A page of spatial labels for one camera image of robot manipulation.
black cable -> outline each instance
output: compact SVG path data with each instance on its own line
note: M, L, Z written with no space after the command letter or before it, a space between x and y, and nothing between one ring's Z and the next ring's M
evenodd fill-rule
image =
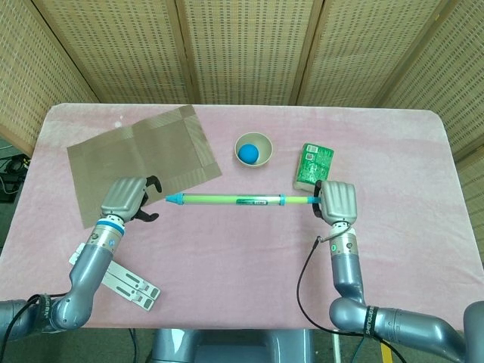
M344 336L348 336L348 337L363 337L363 334L361 334L361 333L355 333L353 331L331 330L331 329L327 329L326 327L322 327L321 325L319 325L318 323L316 323L315 321L313 321L309 317L309 315L304 310L303 305L301 303L301 298L299 297L299 290L301 288L301 281L303 280L304 271L306 270L306 267L308 267L309 260L311 259L312 254L316 251L316 247L320 243L324 243L327 240L330 240L330 239L339 237L341 234L346 233L347 231L349 231L350 228L351 228L351 226L349 226L344 231L342 231L340 233L337 233L334 236L327 237L327 238L325 238L323 240L321 239L321 236L317 236L316 237L316 240L315 240L314 244L312 245L311 252L309 253L308 258L306 259L306 262L304 262L304 266L302 267L301 273L299 274L299 279L297 280L296 298L297 298L297 305L299 305L299 309L301 310L301 313L306 317L306 319L308 319L308 321L311 324L313 324L318 329L321 329L322 331L325 331L325 332L331 333L331 334L336 334L336 335L344 335Z
M129 335L133 341L133 347L135 348L135 355L133 356L133 363L138 363L138 340L136 338L136 329L128 329Z
M60 297L64 296L66 293L56 293L54 295L49 295L50 297ZM40 295L36 294L31 296L27 302L25 303L24 306L18 311L17 314L15 314L14 318L11 320L10 324L7 327L7 330L5 331L5 335L2 340L2 349L0 350L0 363L3 362L3 358L5 355L5 350L7 349L7 342L8 342L8 337L10 336L10 333L12 329L14 328L15 322L18 320L18 318L32 305L36 304L40 299Z
M349 225L348 228L345 229L344 231L341 231L341 232L338 232L338 233L336 233L336 234L334 234L332 236L326 237L325 239L321 239L321 236L317 236L316 237L316 240L315 240L315 242L312 245L311 252L309 252L309 255L308 255L306 261L304 262L304 266L302 267L301 273L299 274L299 278L297 280L296 298L297 298L297 305L299 305L299 309L301 310L301 313L306 317L306 319L308 319L308 321L311 324L313 324L318 329L320 329L322 331L325 331L327 333L330 333L330 334L343 335L343 336L347 336L347 337L363 337L364 335L362 333L356 333L355 331L340 331L340 330L332 330L332 329L327 329L326 327L322 327L320 324L316 323L314 320L312 320L309 317L309 315L304 310L303 305L301 303L301 299L299 297L299 290L301 288L301 280L303 279L304 271L306 270L306 267L308 267L308 264L309 264L309 261L311 260L312 254L314 253L314 251L316 250L316 248L318 247L318 245L319 244L322 244L322 243L324 243L324 242L326 242L328 240L332 240L332 239L334 239L336 237L339 237L340 235L346 233L350 229L351 229L351 225ZM375 336L375 338L381 344L383 344L384 346L387 346L388 348L390 348L390 350L392 352L394 352L397 357L399 357L399 359L400 359L400 361L402 361L402 363L407 363L407 361L403 358L403 356L400 354L400 352L398 350L396 350L390 343L388 343L387 341L381 339L378 336Z
M363 343L365 342L365 337L362 337L360 343L356 346L355 352L353 353L353 357L351 358L351 363L356 363L356 359L358 357L358 353L360 353L361 348L363 347Z

yellow strap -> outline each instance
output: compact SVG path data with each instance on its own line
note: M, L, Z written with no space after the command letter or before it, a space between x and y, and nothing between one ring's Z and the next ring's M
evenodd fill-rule
M380 344L381 347L381 358L383 363L393 363L392 351L390 348L384 344Z

white plastic part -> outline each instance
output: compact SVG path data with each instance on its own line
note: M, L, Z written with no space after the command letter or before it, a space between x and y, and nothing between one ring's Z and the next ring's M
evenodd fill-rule
M84 246L85 244L80 244L76 252L69 258L71 265L76 263ZM150 311L160 295L159 288L114 261L109 264L102 284L125 299L133 301L147 312Z

cable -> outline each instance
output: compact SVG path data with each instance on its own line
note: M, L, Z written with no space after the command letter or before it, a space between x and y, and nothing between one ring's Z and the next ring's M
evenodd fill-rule
M355 349L355 352L353 353L353 357L351 358L351 363L356 363L356 358L358 357L358 353L360 353L361 347L363 346L363 343L365 342L365 337L362 337L360 340L360 343L358 343L358 346Z
M299 296L299 290L301 288L301 280L303 279L304 271L306 270L306 267L308 267L309 261L311 260L312 254L316 250L316 247L318 247L319 244L322 244L328 240L333 240L336 237L341 236L342 234L345 234L347 231L351 229L351 225L348 225L348 228L346 228L344 231L338 232L336 234L333 234L331 236L328 236L324 239L321 239L321 236L317 236L315 242L312 245L311 251L309 252L309 255L304 262L304 266L302 267L301 273L299 274L299 278L297 280L297 288L296 288L296 298L297 298L297 305L299 306L299 309L301 310L301 313L308 319L308 321L313 324L315 327L318 329L325 331L330 334L336 334L336 335L344 335L347 337L364 337L362 333L356 333L355 331L340 331L340 330L332 330L332 329L327 329L326 327L321 326L320 324L316 323L314 320L312 320L307 312L304 310L303 305L301 303L301 299ZM382 343L383 345L387 346L392 352L395 353L397 357L399 357L400 361L402 363L407 363L407 361L403 358L403 356L400 354L398 350L396 350L390 343L386 342L385 340L381 339L378 336L375 336L375 338Z
M15 194L18 192L18 189L16 191L7 191L7 189L5 189L5 184L3 182L3 178L0 176L0 182L2 183L2 188L3 188L3 191L5 194Z
M133 356L133 363L138 363L138 339L136 337L136 329L128 329L129 335L133 341L133 346L135 348L135 355Z
M326 237L325 239L321 239L321 236L316 237L316 240L315 240L314 244L312 245L311 252L309 253L308 258L306 259L306 262L304 262L304 266L302 267L301 273L299 274L299 279L297 280L296 298L297 298L297 305L299 305L299 309L301 310L301 313L306 317L306 319L308 319L308 321L311 324L313 324L318 329L321 329L322 331L325 331L325 332L331 333L331 334L344 335L344 336L348 336L348 337L363 337L363 334L361 334L361 333L355 333L355 332L352 332L352 331L331 330L331 329L327 329L326 327L322 327L321 325L319 325L318 323L316 323L315 321L313 321L309 317L309 315L304 310L303 305L301 303L301 299L299 297L299 290L301 288L301 280L303 279L304 271L306 270L306 267L308 267L309 260L311 259L314 251L316 250L316 247L319 244L326 242L327 240L332 240L333 238L339 237L340 235L349 231L350 228L351 228L351 225L349 225L348 228L345 229L344 231L336 233L333 236Z
M5 331L5 335L3 337L3 341L2 341L2 350L0 350L0 363L3 362L3 357L5 355L5 349L7 348L7 341L8 341L8 337L10 336L10 332L12 331L12 329L14 328L14 325L15 325L15 321L18 320L18 318L30 307L32 306L33 304L37 303L37 301L39 300L40 298L40 295L33 295L31 296L26 304L22 307L22 309L20 309L18 311L17 314L15 314L14 318L12 319L12 321L10 322L10 324L8 325L7 327L7 331Z

green pen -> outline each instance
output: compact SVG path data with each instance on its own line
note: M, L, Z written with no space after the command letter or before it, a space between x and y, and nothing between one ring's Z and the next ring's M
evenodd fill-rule
M184 204L234 204L237 206L285 206L286 204L320 203L321 198L287 196L285 194L187 194L166 196L166 201Z

